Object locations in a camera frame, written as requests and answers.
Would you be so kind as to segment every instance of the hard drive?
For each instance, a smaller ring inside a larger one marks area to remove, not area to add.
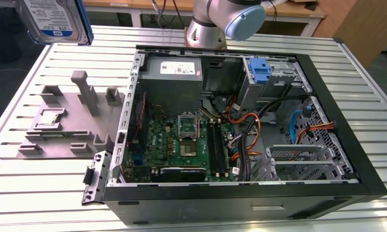
[[[81,0],[15,0],[13,4],[35,43],[92,44]]]

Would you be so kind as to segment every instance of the metal slotted table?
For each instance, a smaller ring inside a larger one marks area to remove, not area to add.
[[[145,229],[252,231],[387,230],[387,196],[354,204],[316,220],[124,225],[108,207],[80,205],[89,159],[20,160],[17,148],[41,104],[44,85],[79,92],[73,70],[85,70],[96,91],[127,92],[135,45],[184,45],[184,32],[172,29],[93,27],[92,46],[47,46],[0,118],[0,231],[95,231]],[[387,187],[387,96],[343,44],[332,39],[255,35],[228,40],[230,49],[307,54],[324,79],[358,140]]]

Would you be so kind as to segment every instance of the wooden table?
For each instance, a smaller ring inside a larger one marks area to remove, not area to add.
[[[159,7],[163,7],[164,0],[156,0]],[[193,0],[175,0],[180,15],[192,16]],[[141,27],[141,14],[156,14],[151,0],[84,0],[88,11],[103,11],[129,13],[132,15],[133,27]],[[164,15],[176,15],[172,0],[167,0]],[[288,1],[276,6],[276,21],[306,23],[300,36],[311,36],[316,26],[326,18],[324,11],[316,7],[315,11],[304,8],[303,3]],[[274,20],[274,8],[267,10],[266,21]]]

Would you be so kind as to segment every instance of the green circuit board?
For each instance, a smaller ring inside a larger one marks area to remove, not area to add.
[[[183,121],[181,131],[195,130],[195,122]],[[227,136],[232,131],[231,124],[222,124],[222,133]],[[155,119],[149,122],[147,150],[143,155],[136,154],[143,159],[135,167],[137,182],[148,182],[147,168],[151,167],[192,167],[207,169],[207,181],[235,181],[232,176],[216,177],[211,175],[207,121],[199,123],[199,137],[196,141],[180,141],[177,137],[177,120]],[[226,151],[226,162],[228,167],[228,154]]]

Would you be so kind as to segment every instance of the power supply label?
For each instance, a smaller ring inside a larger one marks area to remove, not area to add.
[[[160,74],[195,75],[193,62],[165,61],[160,63]]]
[[[49,36],[71,36],[72,25],[64,8],[57,4],[63,0],[24,0],[35,23]]]

